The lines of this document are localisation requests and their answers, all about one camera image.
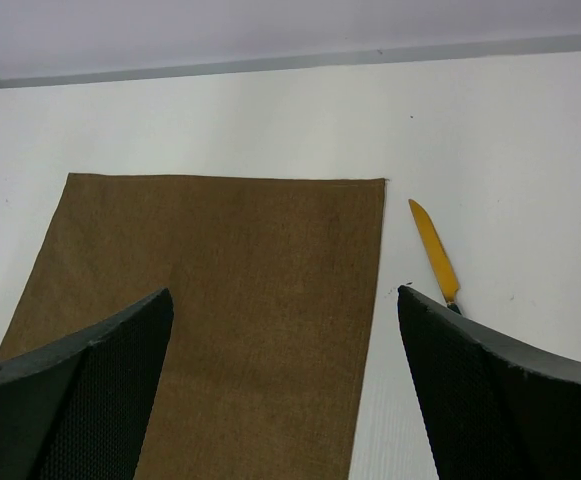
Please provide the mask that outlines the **brown cloth napkin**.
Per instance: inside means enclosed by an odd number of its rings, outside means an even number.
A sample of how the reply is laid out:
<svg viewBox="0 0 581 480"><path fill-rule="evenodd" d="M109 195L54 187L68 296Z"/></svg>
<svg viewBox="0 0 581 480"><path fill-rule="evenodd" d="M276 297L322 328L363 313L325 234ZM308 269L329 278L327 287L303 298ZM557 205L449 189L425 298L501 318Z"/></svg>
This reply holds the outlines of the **brown cloth napkin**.
<svg viewBox="0 0 581 480"><path fill-rule="evenodd" d="M161 288L174 322L140 479L344 479L385 183L67 177L5 360Z"/></svg>

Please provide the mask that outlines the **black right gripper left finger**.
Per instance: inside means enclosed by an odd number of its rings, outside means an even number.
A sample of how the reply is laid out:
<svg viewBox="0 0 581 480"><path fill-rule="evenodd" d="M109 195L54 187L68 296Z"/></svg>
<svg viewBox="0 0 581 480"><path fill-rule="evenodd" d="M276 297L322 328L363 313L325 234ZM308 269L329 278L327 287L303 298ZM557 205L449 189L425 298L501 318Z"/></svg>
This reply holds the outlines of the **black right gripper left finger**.
<svg viewBox="0 0 581 480"><path fill-rule="evenodd" d="M0 361L0 479L131 479L171 336L162 289Z"/></svg>

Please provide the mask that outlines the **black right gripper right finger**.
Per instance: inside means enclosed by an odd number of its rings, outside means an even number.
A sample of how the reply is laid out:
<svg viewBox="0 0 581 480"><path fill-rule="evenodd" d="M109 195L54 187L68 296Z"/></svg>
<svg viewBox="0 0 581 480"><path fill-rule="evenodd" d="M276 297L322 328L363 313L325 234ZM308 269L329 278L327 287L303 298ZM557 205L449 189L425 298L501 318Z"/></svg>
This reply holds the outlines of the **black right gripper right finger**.
<svg viewBox="0 0 581 480"><path fill-rule="evenodd" d="M581 479L581 362L409 286L401 338L441 479Z"/></svg>

